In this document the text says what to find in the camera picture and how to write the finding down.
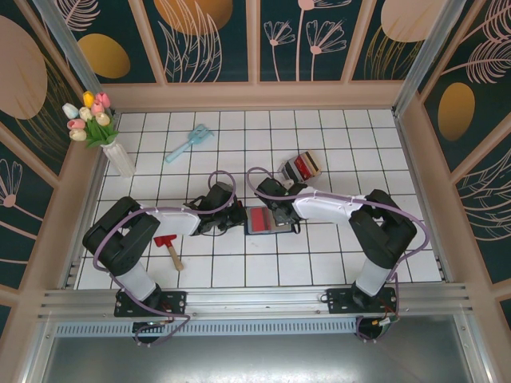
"toy hammer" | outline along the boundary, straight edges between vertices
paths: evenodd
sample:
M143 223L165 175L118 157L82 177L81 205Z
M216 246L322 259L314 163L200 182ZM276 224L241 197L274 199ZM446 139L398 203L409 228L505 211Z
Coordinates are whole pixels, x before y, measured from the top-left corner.
M181 263L179 257L177 256L176 249L172 245L172 241L177 238L177 235L162 235L161 237L156 237L154 239L154 243L158 247L162 247L165 245L168 248L168 252L174 261L174 267L178 271L182 271L184 269L183 263Z

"white vase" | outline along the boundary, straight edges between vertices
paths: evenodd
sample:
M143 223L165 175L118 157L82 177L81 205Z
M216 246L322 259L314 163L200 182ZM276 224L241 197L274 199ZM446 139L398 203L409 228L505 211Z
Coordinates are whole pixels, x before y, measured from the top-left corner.
M135 174L135 164L128 157L124 147L114 140L111 144L102 145L103 153L121 177L129 178Z

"leaf pattern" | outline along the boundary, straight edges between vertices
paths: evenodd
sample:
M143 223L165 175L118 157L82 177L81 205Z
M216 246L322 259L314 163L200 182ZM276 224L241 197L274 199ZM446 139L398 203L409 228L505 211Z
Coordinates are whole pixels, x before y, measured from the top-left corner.
M85 32L101 12L97 0L55 0L70 30Z

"white tile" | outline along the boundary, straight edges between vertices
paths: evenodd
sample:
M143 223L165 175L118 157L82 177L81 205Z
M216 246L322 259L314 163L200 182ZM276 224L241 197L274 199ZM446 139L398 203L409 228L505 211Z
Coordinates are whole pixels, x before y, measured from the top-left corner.
M379 152L385 170L408 170L402 149L379 149Z
M218 152L192 152L190 174L209 174L216 170Z
M245 256L213 257L213 287L245 286Z
M179 288L210 287L212 256L182 257L184 270L180 272Z
M421 251L407 259L413 282L440 282L437 260L432 251Z
M220 122L220 112L196 112L195 113L195 124L204 125L209 130L218 130Z
M197 198L199 195L207 195L209 192L208 188L208 178L209 175L201 174L201 175L190 175L188 180L188 201L191 201Z
M122 178L120 176L105 177L101 199L120 199L129 195L130 188L131 178Z
M164 152L167 132L144 132L142 133L139 152Z
M279 255L281 286L311 285L311 261L309 254Z
M244 130L245 112L220 112L221 130Z
M412 279L410 277L410 271L408 270L408 264L406 263L406 260L399 263L398 269L396 271L398 272L398 282L399 283L412 282Z
M247 150L271 150L269 130L248 130L245 132Z
M178 235L176 239L172 240L172 247L174 247L174 250L179 255L181 254L181 247L183 245L183 235ZM170 254L168 252L168 248L164 246L158 247L156 243L154 242L154 238L151 242L151 248L149 249L149 255L151 257L169 257Z
M373 128L393 128L396 126L392 112L389 109L369 110L369 117Z
M355 167L360 170L382 170L382 162L377 149L353 149Z
M416 224L414 223L415 228L417 229L417 234L412 239L412 242L410 242L410 245L408 246L407 250L412 251L417 249L419 246L421 246L424 243L424 231ZM431 249L431 241L428 242L426 245L426 249Z
M245 112L246 129L269 129L270 113L267 110L253 110Z
M190 131L195 128L193 124L195 120L194 112L173 112L170 114L170 123L168 124L168 130L170 131Z
M271 144L273 150L275 149L297 149L298 143L296 141L295 130L272 130L271 131Z
M214 247L215 255L245 254L244 227L231 227L225 234L217 235L214 240Z
M117 140L128 153L138 152L138 145L141 142L142 133L123 133L117 135Z
M258 150L256 152L246 152L245 154L245 169L248 170L254 167L260 167L271 172L271 151Z
M312 280L315 285L343 285L343 257L341 253L311 254Z
M321 128L317 110L295 110L295 121L298 129Z
M185 199L188 176L162 176L158 199Z
M232 174L234 181L236 182L236 196L238 199L242 199L245 196L245 175L241 174ZM217 177L218 181L222 181L227 185L232 185L231 179L225 174L219 174Z
M421 207L418 204L416 195L393 195L392 199L399 206L399 208L407 213L410 213L420 220L423 219Z
M341 239L341 251L343 253L345 251L362 251L360 242L349 223L346 225L338 225L337 230L339 232L339 238Z
M218 169L229 173L243 173L245 171L245 152L219 152Z
M348 128L370 128L369 115L366 110L345 110Z
M414 183L408 171L385 172L386 182L389 185L390 194L415 194Z
M244 150L245 132L226 130L219 133L219 150Z
M147 113L144 132L167 132L170 113Z
M190 152L184 152L173 162L163 161L161 174L188 174L190 170Z
M202 142L194 144L192 147L194 152L217 151L218 150L218 131L212 130Z
M323 137L327 149L351 148L347 129L324 129Z
M353 155L349 149L327 150L328 170L334 171L350 171L355 169L353 163Z
M277 252L274 234L245 235L245 246L247 254L274 254Z
M352 148L376 148L373 129L348 129Z
M272 129L294 129L295 113L292 110L272 110L270 121Z
M137 163L137 154L136 153L128 153L128 157L130 158L131 161L133 161L134 164ZM106 171L106 175L107 176L119 176L117 169L115 168L115 166L113 166L113 164L111 162L109 162L109 166Z
M277 172L284 162L289 161L298 155L298 149L293 150L274 150L273 155L273 170Z
M137 176L161 174L164 162L164 153L139 153L137 157Z
M109 289L112 279L103 271L96 270L93 266L92 258L82 259L83 267L81 269L79 290Z
M157 199L160 176L134 176L129 195L133 199Z
M342 195L359 195L357 173L355 172L331 172L330 182L332 193Z
M212 255L213 237L208 235L184 236L181 244L182 255Z
M374 136L379 148L401 148L398 130L392 129L374 129Z
M358 172L360 192L364 195L370 194L374 189L383 190L388 193L384 172Z
M321 129L301 129L297 133L299 149L323 149L325 147Z
M177 288L179 272L176 270L170 256L150 257L147 274L149 274L149 277L151 277L154 282L158 283L162 289Z
M334 223L319 223L307 225L309 247L311 253L337 251L340 253L337 225Z
M346 121L342 110L320 110L321 126L323 128L345 128Z
M167 154L178 149L182 144L186 144L188 142L188 134L189 132L168 132L167 144L165 146Z
M276 255L247 255L247 287L278 286Z
M277 235L277 248L279 254L283 253L308 253L309 244L307 239L307 226L302 225L299 234L282 233Z
M367 257L364 253L343 253L346 283L350 285L360 275Z
M141 132L144 119L145 113L122 113L119 132Z

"floral wallpaper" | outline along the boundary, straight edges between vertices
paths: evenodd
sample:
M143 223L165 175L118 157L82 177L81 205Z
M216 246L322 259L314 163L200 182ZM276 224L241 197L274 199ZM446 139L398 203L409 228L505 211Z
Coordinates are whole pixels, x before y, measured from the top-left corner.
M340 80L361 2L261 0L260 80Z

